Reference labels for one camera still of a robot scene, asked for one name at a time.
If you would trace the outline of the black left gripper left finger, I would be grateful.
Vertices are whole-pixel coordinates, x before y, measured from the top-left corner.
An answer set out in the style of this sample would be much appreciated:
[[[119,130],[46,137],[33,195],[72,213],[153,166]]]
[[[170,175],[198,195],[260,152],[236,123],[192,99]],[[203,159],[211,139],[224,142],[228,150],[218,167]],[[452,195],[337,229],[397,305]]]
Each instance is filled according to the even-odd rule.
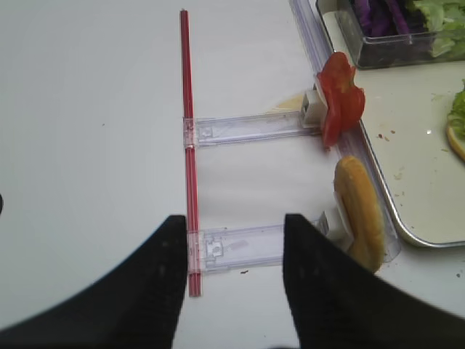
[[[172,215],[109,274],[1,331],[2,348],[171,348],[187,284],[187,227]]]

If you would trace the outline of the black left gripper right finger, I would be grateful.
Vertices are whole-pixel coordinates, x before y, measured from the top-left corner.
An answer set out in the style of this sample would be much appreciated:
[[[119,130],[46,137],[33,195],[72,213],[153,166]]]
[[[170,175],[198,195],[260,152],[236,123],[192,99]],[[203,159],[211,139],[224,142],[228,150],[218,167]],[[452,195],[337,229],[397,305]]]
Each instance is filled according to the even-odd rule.
[[[463,348],[464,320],[388,284],[300,214],[284,224],[283,283],[300,348]]]

